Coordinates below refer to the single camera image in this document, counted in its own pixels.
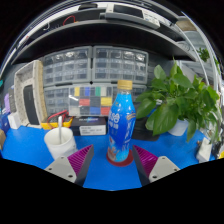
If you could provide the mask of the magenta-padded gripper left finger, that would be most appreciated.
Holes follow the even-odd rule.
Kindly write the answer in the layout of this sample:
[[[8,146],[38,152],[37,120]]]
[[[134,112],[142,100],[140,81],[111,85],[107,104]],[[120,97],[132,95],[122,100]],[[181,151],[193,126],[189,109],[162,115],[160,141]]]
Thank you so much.
[[[93,156],[94,146],[89,145],[68,157],[60,156],[46,168],[46,171],[83,186]]]

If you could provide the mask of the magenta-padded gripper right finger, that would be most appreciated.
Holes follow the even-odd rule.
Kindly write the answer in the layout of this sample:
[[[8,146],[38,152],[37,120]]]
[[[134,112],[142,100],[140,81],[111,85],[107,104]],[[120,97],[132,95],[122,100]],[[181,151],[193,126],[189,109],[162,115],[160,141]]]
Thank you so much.
[[[132,155],[142,186],[179,171],[179,168],[166,156],[157,157],[137,145],[133,146]]]

